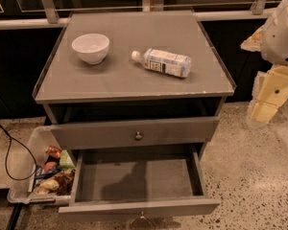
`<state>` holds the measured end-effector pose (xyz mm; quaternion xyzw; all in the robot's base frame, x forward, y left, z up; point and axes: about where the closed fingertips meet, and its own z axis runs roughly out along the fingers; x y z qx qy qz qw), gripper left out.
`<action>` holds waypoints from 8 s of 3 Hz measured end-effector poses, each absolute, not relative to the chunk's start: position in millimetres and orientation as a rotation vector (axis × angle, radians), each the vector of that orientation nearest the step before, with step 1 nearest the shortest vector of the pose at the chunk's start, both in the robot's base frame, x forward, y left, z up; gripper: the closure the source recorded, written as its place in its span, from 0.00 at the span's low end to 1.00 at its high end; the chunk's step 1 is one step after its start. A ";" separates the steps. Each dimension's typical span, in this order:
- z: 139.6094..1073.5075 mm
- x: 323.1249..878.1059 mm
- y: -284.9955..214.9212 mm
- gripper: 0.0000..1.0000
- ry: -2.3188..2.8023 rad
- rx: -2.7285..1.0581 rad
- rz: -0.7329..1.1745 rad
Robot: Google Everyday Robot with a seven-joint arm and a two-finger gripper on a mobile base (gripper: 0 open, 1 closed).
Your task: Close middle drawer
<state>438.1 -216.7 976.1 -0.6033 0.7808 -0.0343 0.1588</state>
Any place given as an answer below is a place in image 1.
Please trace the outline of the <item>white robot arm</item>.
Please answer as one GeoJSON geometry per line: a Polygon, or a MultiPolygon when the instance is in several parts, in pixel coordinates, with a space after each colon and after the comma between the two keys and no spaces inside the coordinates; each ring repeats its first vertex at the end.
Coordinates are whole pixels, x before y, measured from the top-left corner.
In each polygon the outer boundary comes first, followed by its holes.
{"type": "Polygon", "coordinates": [[[288,100],[288,0],[280,2],[241,48],[260,52],[263,59],[272,63],[269,71],[257,73],[247,111],[250,127],[264,127],[288,100]]]}

